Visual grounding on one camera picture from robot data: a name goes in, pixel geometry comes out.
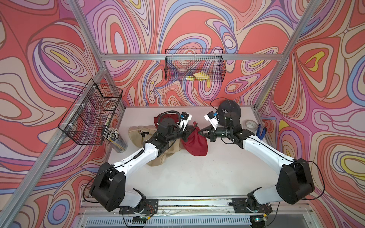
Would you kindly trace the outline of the grey Colorado cap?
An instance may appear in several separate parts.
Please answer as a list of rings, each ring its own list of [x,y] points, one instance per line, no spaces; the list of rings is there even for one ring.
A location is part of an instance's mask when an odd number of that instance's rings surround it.
[[[227,113],[235,113],[240,118],[241,108],[235,101],[226,99],[218,106],[217,109],[219,122],[224,120],[225,114]]]

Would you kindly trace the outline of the dark red cap front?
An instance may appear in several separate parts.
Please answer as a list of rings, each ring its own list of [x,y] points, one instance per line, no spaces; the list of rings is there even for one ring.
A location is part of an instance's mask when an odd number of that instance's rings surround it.
[[[158,121],[161,114],[159,114],[157,117],[154,117],[154,124],[155,127],[158,127],[158,123],[161,123],[166,118],[171,118],[174,120],[174,122],[177,124],[179,123],[179,115],[178,114],[165,114],[160,118],[160,121]]]

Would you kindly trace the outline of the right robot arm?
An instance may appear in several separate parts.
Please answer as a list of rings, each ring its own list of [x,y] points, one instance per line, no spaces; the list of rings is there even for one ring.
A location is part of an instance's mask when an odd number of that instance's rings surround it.
[[[227,138],[264,161],[279,176],[277,183],[269,187],[259,187],[251,191],[246,198],[245,207],[257,212],[263,205],[284,201],[296,204],[315,189],[309,163],[300,158],[287,156],[263,142],[256,134],[243,129],[240,118],[235,113],[227,113],[224,125],[220,126],[218,114],[211,111],[205,115],[210,125],[201,129],[199,135],[214,142],[217,138]]]

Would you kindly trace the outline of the beige cap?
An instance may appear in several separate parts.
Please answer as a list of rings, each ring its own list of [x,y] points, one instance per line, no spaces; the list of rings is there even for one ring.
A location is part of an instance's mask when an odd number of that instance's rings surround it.
[[[159,166],[165,163],[165,161],[171,157],[172,155],[174,155],[174,153],[172,154],[167,154],[167,153],[163,153],[162,155],[160,155],[159,157],[149,161],[147,164],[151,167],[155,167],[155,166]]]
[[[145,141],[148,141],[156,132],[157,128],[153,125],[148,126],[132,126],[128,130],[129,139],[132,143],[141,148]]]
[[[166,154],[174,154],[181,150],[184,150],[184,146],[181,143],[181,139],[176,140],[175,142],[171,142],[169,148],[165,151]]]

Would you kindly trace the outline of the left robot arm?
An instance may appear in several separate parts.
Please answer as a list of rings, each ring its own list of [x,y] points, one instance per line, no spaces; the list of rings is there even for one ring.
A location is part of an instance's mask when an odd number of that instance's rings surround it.
[[[144,195],[136,189],[127,191],[127,178],[145,164],[163,155],[176,140],[182,139],[186,142],[194,131],[194,127],[188,124],[191,118],[186,112],[180,114],[179,123],[175,123],[172,118],[164,118],[159,122],[157,131],[138,151],[113,164],[102,164],[91,185],[90,195],[107,211],[113,211],[118,207],[130,207],[141,211]]]

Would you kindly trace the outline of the red Colorado cap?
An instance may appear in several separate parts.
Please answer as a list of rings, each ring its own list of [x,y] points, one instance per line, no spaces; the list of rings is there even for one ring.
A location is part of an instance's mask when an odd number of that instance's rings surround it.
[[[208,154],[207,139],[199,134],[200,128],[196,122],[193,122],[193,127],[194,129],[187,141],[181,140],[181,145],[193,156],[206,156]]]

